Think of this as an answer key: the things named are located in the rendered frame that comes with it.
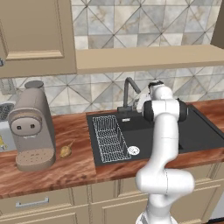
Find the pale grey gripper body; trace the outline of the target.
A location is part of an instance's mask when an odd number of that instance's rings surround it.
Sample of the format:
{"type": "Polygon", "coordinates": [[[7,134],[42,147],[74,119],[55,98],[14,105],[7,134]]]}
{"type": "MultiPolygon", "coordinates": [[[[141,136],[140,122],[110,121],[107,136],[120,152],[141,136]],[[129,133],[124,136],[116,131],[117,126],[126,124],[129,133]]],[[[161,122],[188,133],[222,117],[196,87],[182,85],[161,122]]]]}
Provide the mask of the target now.
{"type": "Polygon", "coordinates": [[[144,103],[146,101],[149,101],[150,99],[151,99],[151,96],[149,94],[141,94],[139,97],[138,103],[136,105],[136,111],[138,113],[141,113],[144,103]]]}

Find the dark grey sink faucet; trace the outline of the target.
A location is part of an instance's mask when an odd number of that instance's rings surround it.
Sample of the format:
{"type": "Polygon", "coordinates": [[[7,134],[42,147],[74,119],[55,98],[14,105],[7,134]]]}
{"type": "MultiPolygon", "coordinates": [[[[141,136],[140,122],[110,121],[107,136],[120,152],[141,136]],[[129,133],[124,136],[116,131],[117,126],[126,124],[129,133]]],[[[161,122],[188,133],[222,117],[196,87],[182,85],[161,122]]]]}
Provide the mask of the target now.
{"type": "Polygon", "coordinates": [[[131,77],[127,77],[125,79],[124,82],[124,95],[123,95],[123,105],[121,107],[117,108],[117,111],[119,113],[121,112],[129,112],[132,110],[132,107],[128,105],[128,92],[129,92],[129,85],[131,85],[133,87],[133,89],[135,90],[135,92],[137,94],[141,93],[140,88],[138,87],[138,85],[133,81],[133,79],[131,77]]]}

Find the black sink basin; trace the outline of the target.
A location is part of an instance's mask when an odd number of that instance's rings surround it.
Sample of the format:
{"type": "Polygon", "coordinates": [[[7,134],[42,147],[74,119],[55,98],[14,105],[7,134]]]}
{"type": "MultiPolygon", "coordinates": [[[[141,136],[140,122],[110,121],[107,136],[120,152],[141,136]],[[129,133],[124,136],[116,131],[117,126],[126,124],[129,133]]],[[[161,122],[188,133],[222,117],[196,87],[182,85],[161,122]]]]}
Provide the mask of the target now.
{"type": "Polygon", "coordinates": [[[136,112],[87,116],[97,166],[148,159],[153,152],[187,153],[224,147],[224,132],[193,105],[183,122],[167,122],[162,115],[148,122],[136,112]]]}

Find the white sink drain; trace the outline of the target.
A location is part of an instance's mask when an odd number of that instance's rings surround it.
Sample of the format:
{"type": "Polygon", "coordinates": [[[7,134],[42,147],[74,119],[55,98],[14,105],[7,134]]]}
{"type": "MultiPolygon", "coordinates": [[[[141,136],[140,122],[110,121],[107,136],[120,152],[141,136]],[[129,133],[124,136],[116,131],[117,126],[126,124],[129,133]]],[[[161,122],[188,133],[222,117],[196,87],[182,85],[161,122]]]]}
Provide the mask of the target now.
{"type": "Polygon", "coordinates": [[[130,155],[132,155],[132,156],[136,156],[136,155],[138,155],[138,154],[140,153],[140,150],[139,150],[139,148],[136,147],[136,146],[130,146],[130,147],[128,148],[128,153],[129,153],[130,155]]]}

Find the yellow-brown onion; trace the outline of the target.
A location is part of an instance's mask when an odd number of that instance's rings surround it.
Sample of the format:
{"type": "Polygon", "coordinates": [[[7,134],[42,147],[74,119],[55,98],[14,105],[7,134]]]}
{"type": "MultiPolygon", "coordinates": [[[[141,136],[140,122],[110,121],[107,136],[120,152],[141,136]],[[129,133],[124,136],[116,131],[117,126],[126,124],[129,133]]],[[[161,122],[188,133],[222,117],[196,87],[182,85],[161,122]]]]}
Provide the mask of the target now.
{"type": "Polygon", "coordinates": [[[73,145],[73,143],[74,142],[71,142],[69,145],[63,146],[60,149],[60,152],[59,152],[59,157],[60,158],[67,158],[67,157],[69,157],[72,154],[72,145],[73,145]]]}

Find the beige false drawer front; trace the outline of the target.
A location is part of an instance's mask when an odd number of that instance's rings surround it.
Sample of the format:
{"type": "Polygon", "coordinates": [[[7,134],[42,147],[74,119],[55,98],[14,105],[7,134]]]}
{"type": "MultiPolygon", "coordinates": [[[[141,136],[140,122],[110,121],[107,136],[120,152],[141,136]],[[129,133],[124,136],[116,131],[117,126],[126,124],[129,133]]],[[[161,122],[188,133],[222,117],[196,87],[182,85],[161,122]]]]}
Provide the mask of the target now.
{"type": "Polygon", "coordinates": [[[123,178],[118,180],[118,198],[139,194],[134,178],[123,178]]]}

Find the brown upper cupboard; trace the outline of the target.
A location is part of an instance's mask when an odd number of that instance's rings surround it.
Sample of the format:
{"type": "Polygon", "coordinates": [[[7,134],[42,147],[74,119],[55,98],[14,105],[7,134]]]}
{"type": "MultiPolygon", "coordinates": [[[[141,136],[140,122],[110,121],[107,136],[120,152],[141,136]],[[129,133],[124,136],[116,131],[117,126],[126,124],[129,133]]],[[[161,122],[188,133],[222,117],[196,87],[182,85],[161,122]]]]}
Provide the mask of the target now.
{"type": "Polygon", "coordinates": [[[220,5],[220,12],[214,27],[211,44],[224,49],[224,0],[222,0],[220,5]]]}

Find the beige lower cupboard door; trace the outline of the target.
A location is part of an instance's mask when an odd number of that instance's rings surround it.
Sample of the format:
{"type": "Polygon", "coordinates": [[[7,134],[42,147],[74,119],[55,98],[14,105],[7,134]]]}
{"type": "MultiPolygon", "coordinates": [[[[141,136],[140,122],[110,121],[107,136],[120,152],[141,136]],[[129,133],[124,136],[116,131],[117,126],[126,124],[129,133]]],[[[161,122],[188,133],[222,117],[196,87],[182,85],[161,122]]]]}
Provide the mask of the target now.
{"type": "Polygon", "coordinates": [[[88,205],[16,216],[0,220],[0,224],[90,224],[88,205]]]}
{"type": "Polygon", "coordinates": [[[146,208],[147,194],[131,195],[91,204],[93,224],[136,224],[146,208]]]}
{"type": "Polygon", "coordinates": [[[171,216],[178,224],[206,223],[224,192],[224,179],[200,183],[194,191],[177,200],[171,216]]]}

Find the beige cupboard door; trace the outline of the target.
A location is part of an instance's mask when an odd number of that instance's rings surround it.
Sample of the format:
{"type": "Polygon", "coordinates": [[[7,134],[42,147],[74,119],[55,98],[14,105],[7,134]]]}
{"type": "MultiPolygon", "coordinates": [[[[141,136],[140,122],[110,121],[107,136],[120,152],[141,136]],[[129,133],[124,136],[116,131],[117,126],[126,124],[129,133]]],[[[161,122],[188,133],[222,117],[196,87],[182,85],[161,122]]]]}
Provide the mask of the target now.
{"type": "Polygon", "coordinates": [[[91,204],[93,224],[136,224],[146,208],[147,194],[131,195],[91,204]]]}
{"type": "Polygon", "coordinates": [[[206,223],[224,192],[224,179],[200,183],[194,191],[177,200],[171,216],[178,224],[206,223]]]}
{"type": "Polygon", "coordinates": [[[16,216],[0,220],[0,224],[90,224],[88,205],[16,216]]]}
{"type": "Polygon", "coordinates": [[[0,78],[74,74],[71,0],[0,0],[0,78]]]}

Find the grey-brown coffee machine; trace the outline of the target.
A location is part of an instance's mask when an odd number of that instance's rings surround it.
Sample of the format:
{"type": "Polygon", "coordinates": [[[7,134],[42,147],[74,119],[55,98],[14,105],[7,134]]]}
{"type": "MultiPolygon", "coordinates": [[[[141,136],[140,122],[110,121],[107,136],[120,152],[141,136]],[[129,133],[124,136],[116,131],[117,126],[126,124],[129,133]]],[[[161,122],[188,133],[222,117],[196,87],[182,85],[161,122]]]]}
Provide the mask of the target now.
{"type": "Polygon", "coordinates": [[[8,121],[17,149],[17,168],[35,172],[49,168],[56,160],[54,126],[44,83],[32,80],[24,86],[8,121]]]}

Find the beige upper cupboard door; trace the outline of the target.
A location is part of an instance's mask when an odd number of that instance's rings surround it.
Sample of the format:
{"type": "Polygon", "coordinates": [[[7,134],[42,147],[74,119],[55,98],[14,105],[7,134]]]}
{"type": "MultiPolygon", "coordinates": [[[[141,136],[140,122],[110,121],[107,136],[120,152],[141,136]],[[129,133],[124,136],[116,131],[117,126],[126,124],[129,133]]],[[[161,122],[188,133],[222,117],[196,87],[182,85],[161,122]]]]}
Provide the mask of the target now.
{"type": "Polygon", "coordinates": [[[0,78],[74,74],[71,0],[0,0],[0,78]]]}

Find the small yellow object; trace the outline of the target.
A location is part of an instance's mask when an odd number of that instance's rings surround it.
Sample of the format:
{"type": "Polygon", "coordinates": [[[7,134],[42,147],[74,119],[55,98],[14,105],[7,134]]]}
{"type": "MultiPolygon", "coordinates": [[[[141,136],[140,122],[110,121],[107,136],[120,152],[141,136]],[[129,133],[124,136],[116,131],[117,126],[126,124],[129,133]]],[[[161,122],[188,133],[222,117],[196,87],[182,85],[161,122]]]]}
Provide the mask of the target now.
{"type": "Polygon", "coordinates": [[[1,136],[0,136],[0,149],[3,151],[5,151],[7,149],[7,145],[4,143],[1,136]]]}

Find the beige wall shelf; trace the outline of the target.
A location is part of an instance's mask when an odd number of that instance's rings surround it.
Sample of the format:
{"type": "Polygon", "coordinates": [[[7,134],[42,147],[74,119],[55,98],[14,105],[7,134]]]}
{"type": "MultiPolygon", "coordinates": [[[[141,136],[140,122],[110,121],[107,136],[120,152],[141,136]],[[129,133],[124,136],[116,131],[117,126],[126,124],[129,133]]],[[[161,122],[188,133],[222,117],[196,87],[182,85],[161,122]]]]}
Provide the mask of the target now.
{"type": "Polygon", "coordinates": [[[76,51],[78,74],[119,73],[224,65],[224,50],[213,45],[175,45],[76,51]]]}

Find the grey wall outlet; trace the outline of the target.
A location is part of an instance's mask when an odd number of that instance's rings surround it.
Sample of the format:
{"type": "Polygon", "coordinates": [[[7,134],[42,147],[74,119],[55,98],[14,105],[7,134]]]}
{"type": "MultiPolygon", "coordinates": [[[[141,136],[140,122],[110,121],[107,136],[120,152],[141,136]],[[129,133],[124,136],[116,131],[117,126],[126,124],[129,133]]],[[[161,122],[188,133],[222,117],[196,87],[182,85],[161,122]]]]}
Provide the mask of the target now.
{"type": "Polygon", "coordinates": [[[16,93],[12,78],[0,79],[0,91],[3,95],[14,95],[16,93]]]}

